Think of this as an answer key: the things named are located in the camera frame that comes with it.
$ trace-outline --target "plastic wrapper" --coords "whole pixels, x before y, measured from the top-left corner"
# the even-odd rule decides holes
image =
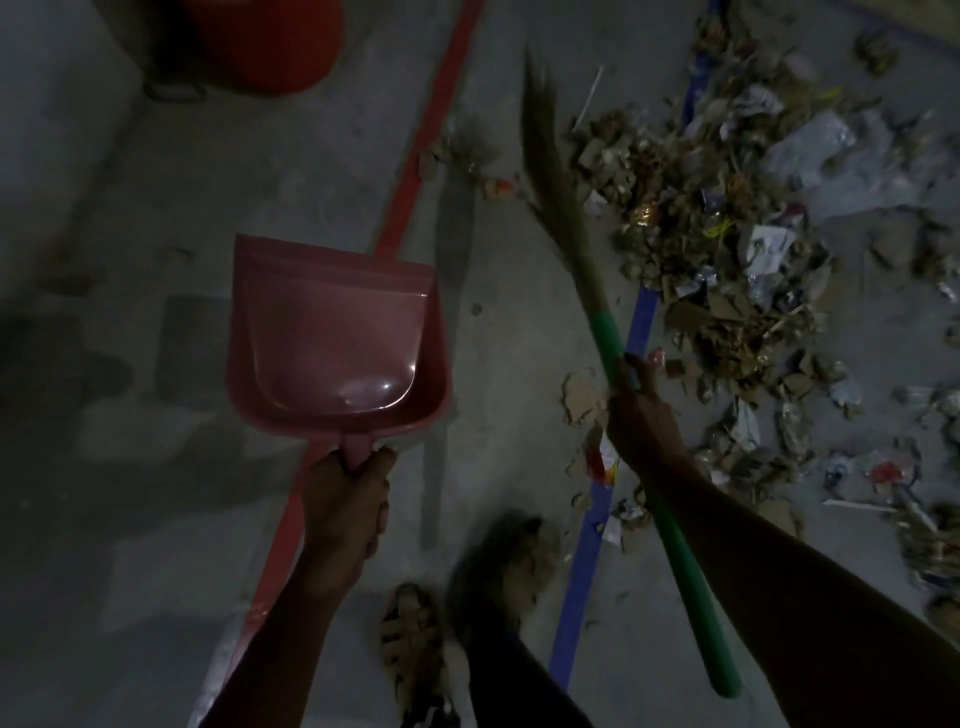
[[[793,460],[805,460],[810,452],[810,433],[800,407],[793,402],[782,401],[777,406],[774,420],[786,454]]]
[[[855,414],[859,411],[860,405],[863,403],[863,390],[860,389],[860,383],[853,377],[842,362],[833,362],[830,367],[830,373],[830,399],[833,400],[833,403],[840,407],[847,416]]]
[[[824,473],[824,487],[829,493],[837,493],[840,484],[854,470],[853,458],[848,452],[832,450],[827,460],[827,471]]]
[[[760,445],[760,425],[753,408],[740,397],[733,398],[730,436],[744,452],[753,452]]]
[[[778,115],[783,111],[783,101],[766,86],[751,84],[733,99],[733,113],[741,118],[758,114]]]
[[[819,174],[824,163],[856,143],[856,134],[835,111],[821,111],[783,141],[763,160],[764,169],[782,180]]]
[[[769,311],[781,283],[783,283],[783,276],[779,273],[770,276],[748,276],[747,298],[764,311]]]

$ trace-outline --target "brown sandal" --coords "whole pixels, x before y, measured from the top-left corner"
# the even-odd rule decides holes
[[[396,588],[380,626],[380,654],[405,716],[425,694],[446,695],[440,613],[429,592],[411,583]]]

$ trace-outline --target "plastic bag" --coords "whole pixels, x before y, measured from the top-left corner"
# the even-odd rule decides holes
[[[856,134],[847,122],[832,110],[821,111],[770,147],[763,166],[782,180],[801,180],[804,176],[819,174],[828,159],[855,143]]]
[[[865,110],[863,121],[863,142],[821,184],[804,190],[813,225],[871,209],[920,204],[922,187],[906,173],[900,155],[891,153],[893,132],[876,109]]]

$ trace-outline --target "green broom handle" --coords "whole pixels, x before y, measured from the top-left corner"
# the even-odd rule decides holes
[[[607,381],[610,386],[614,386],[617,359],[624,351],[620,329],[609,310],[592,314],[589,316],[589,323],[593,341],[600,351],[600,359],[607,373]],[[677,580],[686,616],[700,648],[710,684],[721,697],[736,697],[740,693],[740,676],[720,629],[700,565],[693,557],[677,522],[652,489],[647,490],[647,504],[654,515],[654,523],[657,525],[660,540],[663,541],[673,577]]]

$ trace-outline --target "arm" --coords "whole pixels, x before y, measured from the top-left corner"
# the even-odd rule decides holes
[[[300,725],[326,631],[386,529],[395,462],[383,449],[356,478],[336,453],[317,464],[303,493],[300,559],[202,728]]]
[[[713,487],[646,363],[627,355],[609,434],[666,502],[794,728],[960,715],[960,652],[919,619]]]

